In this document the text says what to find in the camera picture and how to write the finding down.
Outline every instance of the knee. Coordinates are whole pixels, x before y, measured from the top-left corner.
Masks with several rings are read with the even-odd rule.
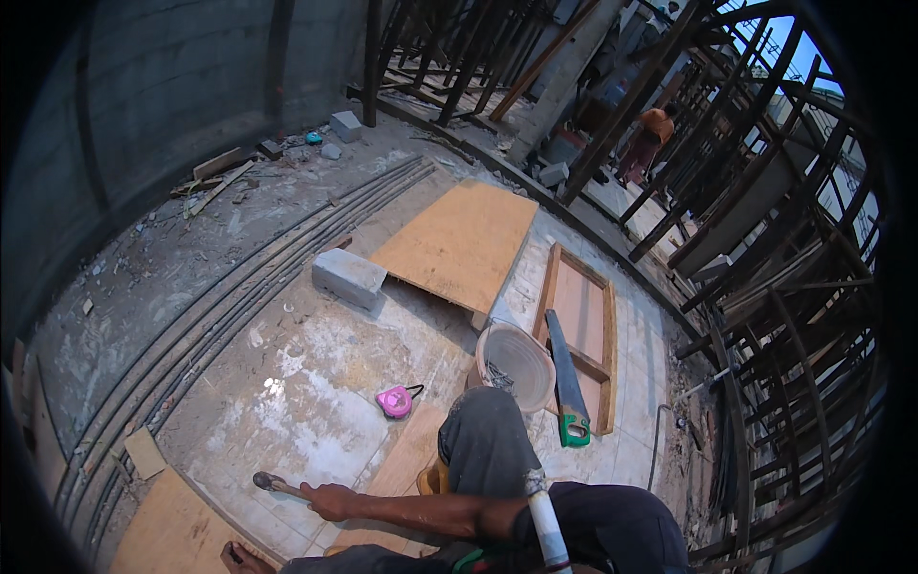
[[[516,400],[505,390],[494,387],[472,387],[467,389],[453,403],[450,411],[455,412],[459,409],[476,409],[476,410],[493,410],[503,411],[505,409],[520,409]]]

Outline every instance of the worker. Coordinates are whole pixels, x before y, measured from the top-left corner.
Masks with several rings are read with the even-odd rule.
[[[492,387],[467,390],[440,427],[438,449],[447,468],[448,493],[383,498],[340,484],[313,487],[305,482],[300,489],[309,508],[324,520],[376,520],[453,542],[428,557],[350,546],[331,556],[294,558],[281,574],[544,571],[523,484],[524,474],[541,464],[512,396]],[[651,492],[555,482],[549,496],[574,572],[692,571],[672,513]],[[220,558],[230,574],[274,574],[239,543],[227,543]]]
[[[619,162],[617,179],[622,187],[632,181],[637,181],[641,172],[650,165],[660,148],[666,145],[673,136],[676,125],[673,118],[679,113],[676,104],[666,104],[663,109],[651,107],[638,116],[641,122],[641,132],[634,141],[631,149],[625,153]]]

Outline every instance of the concrete floor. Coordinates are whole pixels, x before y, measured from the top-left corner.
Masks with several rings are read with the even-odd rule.
[[[170,201],[155,219],[138,222],[143,231],[125,232],[106,247],[64,291],[33,343],[40,355],[54,357],[45,387],[65,452],[76,447],[79,432],[118,382],[120,369],[181,303],[274,230],[325,201],[329,192],[366,180],[413,152],[446,160],[434,176],[353,233],[349,251],[368,256],[463,177],[510,188],[435,144],[412,140],[412,133],[381,114],[376,129],[364,129],[362,141],[343,144],[330,136],[344,150],[337,163],[319,158],[318,150],[309,150],[312,157],[304,162],[292,157],[290,164],[259,163],[246,176],[260,185],[241,205],[230,204],[236,188],[245,187],[239,184],[208,206],[209,217],[197,218],[183,231],[181,202]],[[556,418],[540,411],[527,417],[532,443],[551,479],[646,488],[656,407],[673,392],[675,327],[611,259],[543,209],[502,293],[498,315],[531,329],[553,242],[615,286],[616,425],[614,433],[594,437],[586,449],[562,449]],[[93,275],[97,265],[100,273]],[[339,525],[321,521],[302,501],[256,489],[254,471],[362,490],[405,425],[388,422],[374,395],[396,384],[423,383],[421,399],[447,411],[465,387],[476,342],[465,312],[393,279],[386,281],[383,294],[384,304],[368,313],[317,292],[303,273],[227,347],[174,407],[157,437],[169,464],[185,471],[214,505],[282,557],[320,554]],[[80,305],[87,296],[95,308],[84,317]],[[658,465],[672,456],[672,448],[663,446],[670,429],[671,424],[661,426]],[[666,490],[664,483],[676,478],[660,472],[654,492]],[[685,491],[684,484],[673,484],[673,491]],[[133,511],[131,502],[120,503],[103,537],[101,567],[107,568]]]

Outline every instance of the dark trousers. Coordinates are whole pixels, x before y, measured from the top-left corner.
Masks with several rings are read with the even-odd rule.
[[[492,387],[470,388],[456,399],[440,427],[437,448],[450,469],[450,490],[457,494],[525,496],[523,476],[542,466],[516,401],[508,392]],[[456,560],[474,548],[455,543],[432,557],[411,560],[380,546],[352,546],[327,558],[295,558],[281,574],[449,572]]]

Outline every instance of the plastic bucket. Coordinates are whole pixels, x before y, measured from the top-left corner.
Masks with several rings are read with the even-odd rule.
[[[491,325],[478,337],[475,365],[465,382],[493,387],[485,361],[513,379],[513,398],[522,412],[538,412],[554,392],[554,363],[548,351],[525,331],[509,324]]]

